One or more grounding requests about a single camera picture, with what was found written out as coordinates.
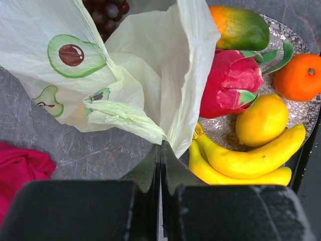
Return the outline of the orange green mango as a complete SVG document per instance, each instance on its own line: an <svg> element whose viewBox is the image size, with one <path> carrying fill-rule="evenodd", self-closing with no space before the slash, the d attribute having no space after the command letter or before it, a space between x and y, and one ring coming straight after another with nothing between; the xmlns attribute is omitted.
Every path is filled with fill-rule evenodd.
<svg viewBox="0 0 321 241"><path fill-rule="evenodd" d="M261 51L268 46L269 25L260 14L239 7L210 6L209 10L221 34L217 49Z"/></svg>

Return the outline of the pale green plastic bag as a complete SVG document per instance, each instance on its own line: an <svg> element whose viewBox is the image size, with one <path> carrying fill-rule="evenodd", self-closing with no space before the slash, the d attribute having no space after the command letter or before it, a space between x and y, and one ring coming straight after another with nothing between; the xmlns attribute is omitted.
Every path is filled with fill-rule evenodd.
<svg viewBox="0 0 321 241"><path fill-rule="evenodd" d="M190 146L220 33L205 1L132 1L103 41L81 1L1 1L1 67L81 132Z"/></svg>

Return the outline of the red dragon fruit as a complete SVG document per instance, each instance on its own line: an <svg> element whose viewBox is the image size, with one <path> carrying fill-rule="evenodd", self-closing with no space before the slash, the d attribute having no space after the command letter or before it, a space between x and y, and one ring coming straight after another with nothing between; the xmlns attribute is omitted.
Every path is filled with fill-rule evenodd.
<svg viewBox="0 0 321 241"><path fill-rule="evenodd" d="M258 97L263 76L284 67L293 57L293 46L283 40L283 57L273 67L261 71L261 64L274 60L279 50L255 53L245 50L215 50L213 64L203 92L200 117L213 119L239 114Z"/></svg>

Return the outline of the orange tangerine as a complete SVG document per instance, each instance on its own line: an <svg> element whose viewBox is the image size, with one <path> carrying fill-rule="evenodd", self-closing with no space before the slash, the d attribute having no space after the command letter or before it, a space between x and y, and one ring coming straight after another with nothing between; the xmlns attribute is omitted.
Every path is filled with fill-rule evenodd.
<svg viewBox="0 0 321 241"><path fill-rule="evenodd" d="M278 94L288 100L309 101L320 94L320 56L298 54L273 79Z"/></svg>

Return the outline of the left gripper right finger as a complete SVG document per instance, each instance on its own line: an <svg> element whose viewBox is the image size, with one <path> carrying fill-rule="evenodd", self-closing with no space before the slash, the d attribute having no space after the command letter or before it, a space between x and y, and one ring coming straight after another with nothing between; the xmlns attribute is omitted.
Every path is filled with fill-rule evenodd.
<svg viewBox="0 0 321 241"><path fill-rule="evenodd" d="M162 185L163 232L170 240L171 218L174 216L174 193L181 186L205 186L175 156L169 142L163 141L160 149L160 178Z"/></svg>

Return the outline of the yellow lemon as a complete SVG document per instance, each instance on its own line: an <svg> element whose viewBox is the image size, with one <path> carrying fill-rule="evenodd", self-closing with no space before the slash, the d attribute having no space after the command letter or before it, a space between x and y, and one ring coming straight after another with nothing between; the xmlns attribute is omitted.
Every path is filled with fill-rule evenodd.
<svg viewBox="0 0 321 241"><path fill-rule="evenodd" d="M263 146L283 132L288 117L288 109L278 95L261 95L237 115L236 136L242 145Z"/></svg>

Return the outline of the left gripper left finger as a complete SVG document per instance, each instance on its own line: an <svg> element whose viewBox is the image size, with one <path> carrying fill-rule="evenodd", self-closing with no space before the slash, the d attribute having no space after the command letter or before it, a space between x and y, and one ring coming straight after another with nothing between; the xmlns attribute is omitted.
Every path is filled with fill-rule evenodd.
<svg viewBox="0 0 321 241"><path fill-rule="evenodd" d="M160 146L153 145L145 158L121 178L134 185L125 240L158 240L159 151Z"/></svg>

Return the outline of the yellow banana bunch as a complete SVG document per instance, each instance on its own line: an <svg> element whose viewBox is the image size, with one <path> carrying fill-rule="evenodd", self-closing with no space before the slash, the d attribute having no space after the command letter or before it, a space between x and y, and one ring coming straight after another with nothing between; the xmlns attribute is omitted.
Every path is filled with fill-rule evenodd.
<svg viewBox="0 0 321 241"><path fill-rule="evenodd" d="M290 183L292 171L284 167L300 148L305 127L295 125L272 142L249 152L223 148L196 125L189 147L189 170L210 185L282 185Z"/></svg>

